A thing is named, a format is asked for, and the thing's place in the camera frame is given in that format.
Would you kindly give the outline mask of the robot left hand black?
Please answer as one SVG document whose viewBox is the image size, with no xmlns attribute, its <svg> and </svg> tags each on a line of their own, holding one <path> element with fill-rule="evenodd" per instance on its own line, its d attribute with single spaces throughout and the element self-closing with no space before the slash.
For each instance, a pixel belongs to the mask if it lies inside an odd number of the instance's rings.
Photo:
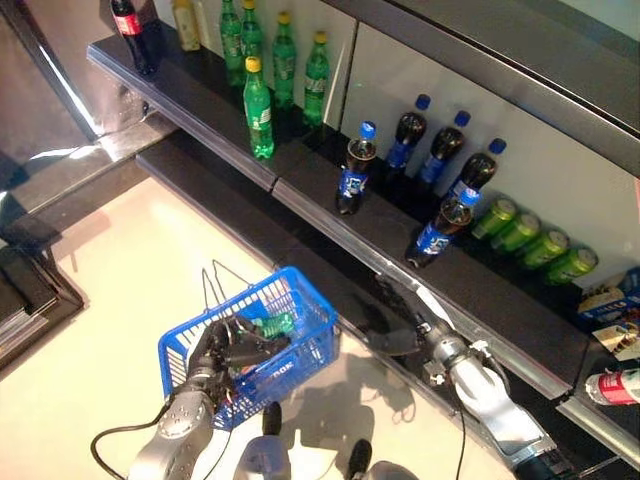
<svg viewBox="0 0 640 480">
<path fill-rule="evenodd" d="M 205 328 L 191 350 L 187 378 L 229 376 L 232 369 L 255 367 L 274 358 L 291 344 L 285 333 L 268 333 L 263 326 L 239 315 L 216 320 Z"/>
</svg>

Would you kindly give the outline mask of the robot right hand black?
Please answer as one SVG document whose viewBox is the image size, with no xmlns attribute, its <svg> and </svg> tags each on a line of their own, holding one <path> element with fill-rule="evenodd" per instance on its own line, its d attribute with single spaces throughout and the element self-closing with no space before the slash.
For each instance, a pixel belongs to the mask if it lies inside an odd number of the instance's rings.
<svg viewBox="0 0 640 480">
<path fill-rule="evenodd" d="M 390 356 L 417 351 L 431 356 L 439 342 L 455 332 L 448 314 L 426 287 L 412 290 L 386 276 L 377 280 L 382 298 L 404 324 L 387 333 L 369 330 L 365 338 L 372 349 Z"/>
</svg>

